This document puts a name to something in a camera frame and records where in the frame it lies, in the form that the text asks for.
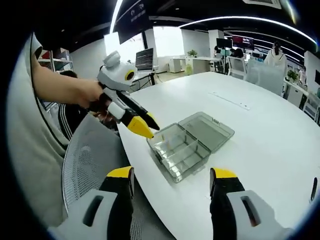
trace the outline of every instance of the person in white shirt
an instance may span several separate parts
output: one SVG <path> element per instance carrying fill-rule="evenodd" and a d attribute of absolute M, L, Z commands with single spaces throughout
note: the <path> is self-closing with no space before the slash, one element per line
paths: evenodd
<path fill-rule="evenodd" d="M 306 67 L 303 66 L 299 71 L 299 81 L 303 85 L 307 85 L 307 75 L 306 75 Z"/>
<path fill-rule="evenodd" d="M 69 141 L 39 99 L 88 108 L 103 93 L 96 80 L 73 78 L 42 67 L 42 46 L 32 34 L 17 59 L 7 94 L 6 136 L 17 181 L 46 226 L 66 218 L 62 164 Z"/>
<path fill-rule="evenodd" d="M 288 63 L 287 57 L 281 50 L 281 45 L 278 41 L 274 42 L 272 50 L 270 50 L 264 60 L 264 63 L 279 68 L 283 71 L 284 75 L 287 75 Z"/>

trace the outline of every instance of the white desk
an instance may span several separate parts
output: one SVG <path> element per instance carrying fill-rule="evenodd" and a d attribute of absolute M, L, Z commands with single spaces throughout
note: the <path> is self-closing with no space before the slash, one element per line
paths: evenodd
<path fill-rule="evenodd" d="M 308 97 L 309 93 L 295 83 L 288 82 L 286 80 L 284 80 L 283 82 L 284 82 L 283 97 L 286 100 L 288 100 L 290 103 L 292 103 L 293 105 L 299 108 L 303 95 Z"/>
<path fill-rule="evenodd" d="M 220 62 L 221 58 L 212 57 L 172 57 L 169 62 L 171 73 L 177 73 L 186 70 L 186 65 L 192 67 L 193 74 L 210 72 L 210 62 Z"/>
<path fill-rule="evenodd" d="M 250 109 L 217 97 L 230 97 Z M 151 157 L 144 137 L 118 126 L 125 152 L 151 206 L 177 240 L 212 240 L 210 167 L 235 172 L 294 228 L 309 209 L 314 177 L 320 177 L 320 128 L 294 105 L 257 85 L 214 72 L 177 78 L 131 95 L 159 126 L 203 111 L 235 130 L 205 168 L 175 184 Z"/>

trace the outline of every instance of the computer monitor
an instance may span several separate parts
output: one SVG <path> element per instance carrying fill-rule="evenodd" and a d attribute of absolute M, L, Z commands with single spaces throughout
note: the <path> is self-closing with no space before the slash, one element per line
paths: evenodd
<path fill-rule="evenodd" d="M 232 40 L 217 38 L 216 45 L 218 48 L 232 48 Z"/>
<path fill-rule="evenodd" d="M 232 36 L 232 41 L 233 41 L 234 47 L 255 50 L 255 44 L 252 38 L 242 37 L 242 36 Z"/>
<path fill-rule="evenodd" d="M 260 58 L 260 53 L 253 52 L 253 53 L 252 53 L 252 57 L 254 57 L 254 58 Z"/>
<path fill-rule="evenodd" d="M 138 71 L 150 70 L 154 68 L 154 49 L 148 48 L 135 54 L 135 67 Z"/>

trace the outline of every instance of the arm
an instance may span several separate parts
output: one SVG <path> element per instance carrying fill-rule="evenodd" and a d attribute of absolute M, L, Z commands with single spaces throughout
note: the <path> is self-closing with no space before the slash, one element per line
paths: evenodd
<path fill-rule="evenodd" d="M 42 67 L 36 56 L 31 58 L 34 89 L 37 96 L 48 102 L 78 104 L 88 108 L 103 93 L 98 81 L 73 78 Z"/>
<path fill-rule="evenodd" d="M 269 59 L 270 59 L 270 51 L 268 52 L 268 54 L 265 57 L 264 63 L 269 65 Z"/>

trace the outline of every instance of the black ceiling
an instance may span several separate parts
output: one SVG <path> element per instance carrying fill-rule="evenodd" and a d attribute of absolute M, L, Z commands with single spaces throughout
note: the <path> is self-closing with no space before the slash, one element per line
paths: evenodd
<path fill-rule="evenodd" d="M 123 0 L 118 17 L 136 1 Z M 251 16 L 278 21 L 304 32 L 315 40 L 320 39 L 320 27 L 316 26 L 320 21 L 318 15 L 316 15 L 316 8 L 312 7 L 314 0 L 290 0 L 293 9 L 297 12 L 296 24 L 293 23 L 290 14 L 283 9 L 246 4 L 242 0 L 142 1 L 154 26 L 180 26 L 186 23 L 183 19 L 197 21 L 221 16 Z M 116 2 L 117 0 L 78 0 L 68 1 L 63 6 L 53 6 L 50 9 L 52 17 L 42 17 L 40 18 L 41 21 L 37 23 L 36 35 L 46 49 L 62 47 L 74 51 L 103 38 L 105 34 L 109 33 L 109 26 Z M 293 43 L 304 50 L 317 51 L 316 45 L 304 36 L 283 26 L 268 22 L 247 19 L 224 19 L 189 25 L 185 29 L 220 29 L 233 31 L 233 34 L 274 42 L 274 38 L 267 36 L 270 35 Z M 281 40 L 282 44 L 303 55 L 304 50 L 286 41 Z"/>

